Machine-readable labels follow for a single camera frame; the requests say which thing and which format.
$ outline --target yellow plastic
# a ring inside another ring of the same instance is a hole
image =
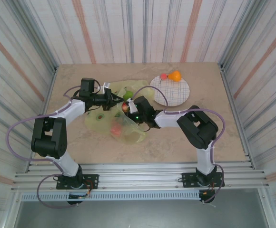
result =
[[[137,92],[140,88],[147,86],[145,80],[129,80],[113,82],[109,88],[112,93],[122,97],[127,91],[133,93]],[[145,88],[141,90],[137,97],[144,96],[148,100],[154,100],[154,90]],[[146,133],[136,124],[129,119],[121,109],[122,102],[111,108],[110,111],[103,111],[102,108],[87,112],[85,117],[85,125],[88,129],[94,130],[102,134],[110,134],[117,141],[125,144],[134,144],[141,142],[145,139]]]
[[[174,71],[172,74],[168,75],[168,79],[179,82],[181,80],[181,74],[179,71]]]

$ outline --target translucent plastic bag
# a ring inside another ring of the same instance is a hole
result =
[[[140,88],[147,86],[145,80],[129,80],[111,83],[109,88],[112,93],[120,97],[130,91],[133,94]],[[154,100],[154,90],[145,88],[141,90],[136,97],[144,96],[147,99]],[[125,144],[134,144],[141,142],[146,137],[146,133],[131,119],[129,119],[121,109],[122,102],[111,108],[109,111],[103,111],[101,108],[88,112],[85,118],[85,125],[96,132],[110,134],[116,140]]]

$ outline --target table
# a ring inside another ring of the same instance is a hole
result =
[[[175,70],[179,70],[188,82],[190,96],[182,105],[168,110],[184,110],[197,105],[220,113],[227,127],[224,135],[215,145],[215,161],[246,160],[217,63],[60,65],[49,101],[48,113],[54,112],[67,102],[67,99],[62,96],[63,93],[70,87],[80,85],[83,77],[95,78],[100,84],[139,79],[145,79],[150,83],[161,73],[171,73]],[[163,106],[154,104],[154,108],[163,109]],[[212,114],[209,116],[221,130],[220,119]],[[87,129],[84,119],[85,115],[80,116],[67,127],[67,150],[79,164],[197,161],[196,149],[179,128],[151,129],[144,141],[126,145],[111,136]]]

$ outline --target striped curtain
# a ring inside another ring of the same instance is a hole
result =
[[[266,1],[227,68],[255,165],[276,201],[276,0]]]
[[[251,0],[19,0],[58,64],[217,62]]]
[[[7,129],[20,119],[40,113],[52,80],[52,70],[35,49],[26,28],[7,0],[0,0],[0,219],[16,172],[26,163],[15,158],[5,144]],[[33,123],[10,135],[12,147],[29,157]]]

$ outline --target paper plate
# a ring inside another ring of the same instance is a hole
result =
[[[184,103],[189,95],[190,95],[190,88],[187,82],[182,78],[180,82],[174,82],[173,80],[166,79],[161,80],[160,76],[155,77],[150,85],[158,88],[167,98],[168,106],[177,106]],[[166,106],[166,101],[158,92],[155,90],[155,101],[161,105]]]

